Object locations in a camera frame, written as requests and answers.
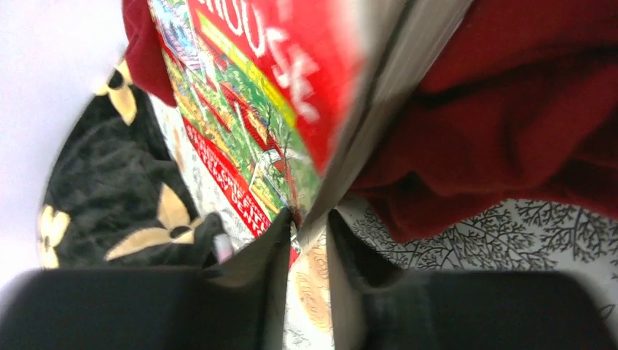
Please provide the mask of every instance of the black plush blanket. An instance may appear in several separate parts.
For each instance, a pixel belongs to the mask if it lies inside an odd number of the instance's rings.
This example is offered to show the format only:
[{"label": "black plush blanket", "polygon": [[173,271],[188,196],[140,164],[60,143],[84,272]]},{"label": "black plush blanket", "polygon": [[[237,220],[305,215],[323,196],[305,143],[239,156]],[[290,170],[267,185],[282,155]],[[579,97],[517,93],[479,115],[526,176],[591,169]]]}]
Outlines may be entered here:
[{"label": "black plush blanket", "polygon": [[152,105],[120,64],[52,170],[40,218],[46,268],[211,263],[216,214],[200,219]]}]

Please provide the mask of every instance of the white wall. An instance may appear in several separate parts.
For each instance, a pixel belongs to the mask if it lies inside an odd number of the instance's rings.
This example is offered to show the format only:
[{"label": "white wall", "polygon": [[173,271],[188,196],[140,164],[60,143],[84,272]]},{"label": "white wall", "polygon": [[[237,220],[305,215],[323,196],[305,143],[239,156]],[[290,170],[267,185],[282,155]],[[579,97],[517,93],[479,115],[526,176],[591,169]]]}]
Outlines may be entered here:
[{"label": "white wall", "polygon": [[55,156],[127,39],[120,0],[3,0],[0,23],[1,290],[39,265],[36,216]]}]

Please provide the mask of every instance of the red cloth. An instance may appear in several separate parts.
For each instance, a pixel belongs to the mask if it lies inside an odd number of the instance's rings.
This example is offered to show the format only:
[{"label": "red cloth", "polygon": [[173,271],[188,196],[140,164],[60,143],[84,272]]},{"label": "red cloth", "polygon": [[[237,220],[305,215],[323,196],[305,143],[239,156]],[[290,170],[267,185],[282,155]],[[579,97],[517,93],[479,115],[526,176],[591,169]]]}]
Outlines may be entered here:
[{"label": "red cloth", "polygon": [[133,83],[170,106],[176,106],[165,68],[159,34],[146,0],[122,0],[122,18],[129,46],[125,60]]},{"label": "red cloth", "polygon": [[397,241],[506,198],[618,217],[618,1],[477,0],[353,185]]}]

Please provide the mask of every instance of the colorful illustration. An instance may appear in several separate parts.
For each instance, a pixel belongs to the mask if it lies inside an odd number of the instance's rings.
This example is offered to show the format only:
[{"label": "colorful illustration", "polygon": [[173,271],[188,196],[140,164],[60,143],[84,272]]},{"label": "colorful illustration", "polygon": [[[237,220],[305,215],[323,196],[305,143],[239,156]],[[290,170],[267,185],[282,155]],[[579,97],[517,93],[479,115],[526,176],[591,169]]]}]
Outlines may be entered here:
[{"label": "colorful illustration", "polygon": [[[212,146],[205,161],[214,156],[225,159],[218,167],[211,164],[213,177],[227,187],[223,178],[231,176],[234,186],[246,188],[267,220],[284,206],[302,220],[321,180],[298,130],[283,118],[284,114],[289,118],[293,109],[272,88],[265,92],[263,78],[256,78],[264,74],[232,40],[214,32],[214,27],[213,36],[195,35],[186,1],[152,0],[150,4],[160,25],[163,56],[180,112],[199,134],[189,138],[198,140],[196,148]],[[238,58],[244,58],[241,66]],[[229,164],[225,173],[217,170],[222,164]],[[238,196],[230,192],[228,200],[241,202]],[[246,203],[238,204],[239,215],[250,217],[253,209],[242,205]]]},{"label": "colorful illustration", "polygon": [[187,67],[203,77],[203,68],[195,44],[195,32],[185,0],[153,0],[153,18],[165,46]]}]

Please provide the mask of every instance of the yellow flower pattern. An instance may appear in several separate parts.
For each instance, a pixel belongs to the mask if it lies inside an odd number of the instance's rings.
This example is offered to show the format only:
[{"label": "yellow flower pattern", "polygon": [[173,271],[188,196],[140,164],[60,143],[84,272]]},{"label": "yellow flower pattern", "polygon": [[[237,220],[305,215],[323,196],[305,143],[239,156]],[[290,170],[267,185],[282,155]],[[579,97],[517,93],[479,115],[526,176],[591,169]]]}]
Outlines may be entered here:
[{"label": "yellow flower pattern", "polygon": [[39,214],[39,256],[43,268],[58,268],[56,247],[62,241],[71,217],[51,206],[44,206]]},{"label": "yellow flower pattern", "polygon": [[109,96],[109,100],[118,113],[120,113],[120,117],[125,124],[131,125],[137,115],[137,103],[135,96],[133,96],[133,91],[131,91],[129,87],[131,83],[133,83],[133,80],[131,79],[126,61],[121,62],[121,64],[116,67],[116,70],[122,75],[122,84],[116,88],[111,88],[105,84],[97,91],[96,95]]},{"label": "yellow flower pattern", "polygon": [[[105,260],[110,261],[161,244],[193,244],[194,229],[202,222],[201,218],[190,221],[187,207],[166,184],[161,189],[157,218],[162,227],[142,228],[129,234],[107,252]],[[184,228],[184,232],[173,238],[172,231],[178,228]]]}]

